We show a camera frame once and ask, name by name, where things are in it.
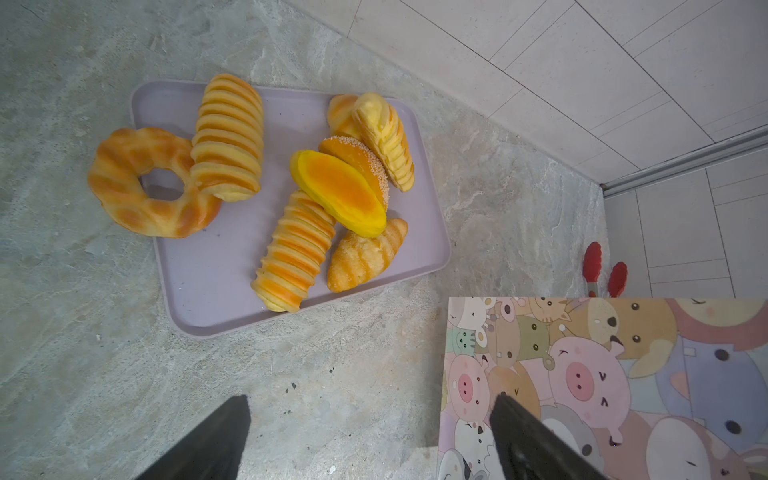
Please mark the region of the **lilac plastic tray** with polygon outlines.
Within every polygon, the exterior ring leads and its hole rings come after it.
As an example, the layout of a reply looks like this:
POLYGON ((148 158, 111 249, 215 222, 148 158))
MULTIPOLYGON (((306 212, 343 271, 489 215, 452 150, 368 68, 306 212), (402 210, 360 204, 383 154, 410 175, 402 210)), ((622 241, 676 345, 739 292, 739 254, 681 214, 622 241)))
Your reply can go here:
MULTIPOLYGON (((275 318, 250 283, 296 184, 290 174, 294 152, 315 149, 329 136, 326 114, 331 94, 258 87, 265 111, 262 188, 247 201, 225 203, 205 229, 183 239, 155 240, 156 258, 170 323, 193 338, 208 338, 275 318)), ((392 98, 402 120, 415 166, 408 192, 390 189, 390 218, 409 225, 405 242, 378 277, 346 291, 375 290, 444 268, 451 241, 417 118, 392 98)))

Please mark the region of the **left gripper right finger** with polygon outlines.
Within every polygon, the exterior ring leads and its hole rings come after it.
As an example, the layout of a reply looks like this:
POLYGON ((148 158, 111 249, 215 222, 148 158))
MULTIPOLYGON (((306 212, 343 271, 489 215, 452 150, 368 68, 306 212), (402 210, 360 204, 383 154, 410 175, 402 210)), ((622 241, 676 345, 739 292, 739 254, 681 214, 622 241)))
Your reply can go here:
POLYGON ((605 479, 506 393, 496 397, 489 421, 506 479, 605 479))

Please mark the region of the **twisted fake bread top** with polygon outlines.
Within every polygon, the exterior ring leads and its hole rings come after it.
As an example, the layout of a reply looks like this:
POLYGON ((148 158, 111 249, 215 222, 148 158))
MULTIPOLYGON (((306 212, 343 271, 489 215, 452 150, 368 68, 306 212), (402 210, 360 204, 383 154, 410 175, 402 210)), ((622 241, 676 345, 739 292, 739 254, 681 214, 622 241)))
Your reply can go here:
POLYGON ((399 190, 407 192, 414 186, 414 164, 404 124, 381 95, 336 95, 329 102, 326 118, 333 135, 354 138, 371 150, 399 190))

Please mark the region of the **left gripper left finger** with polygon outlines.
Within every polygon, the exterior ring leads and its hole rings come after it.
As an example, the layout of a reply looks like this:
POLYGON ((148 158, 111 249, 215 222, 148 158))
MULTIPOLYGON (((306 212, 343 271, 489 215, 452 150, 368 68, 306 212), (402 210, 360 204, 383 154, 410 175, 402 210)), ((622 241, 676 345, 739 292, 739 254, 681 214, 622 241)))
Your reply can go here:
POLYGON ((233 396, 137 476, 137 479, 235 480, 250 424, 247 396, 233 396))

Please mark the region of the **white cartoon paper bag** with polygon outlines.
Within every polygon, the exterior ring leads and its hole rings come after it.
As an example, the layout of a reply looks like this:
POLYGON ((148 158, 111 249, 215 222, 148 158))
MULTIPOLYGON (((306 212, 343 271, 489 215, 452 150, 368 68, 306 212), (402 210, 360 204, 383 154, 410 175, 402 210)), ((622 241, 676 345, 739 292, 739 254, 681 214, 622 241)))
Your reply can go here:
POLYGON ((763 479, 767 303, 451 298, 441 478, 502 477, 502 395, 611 479, 763 479))

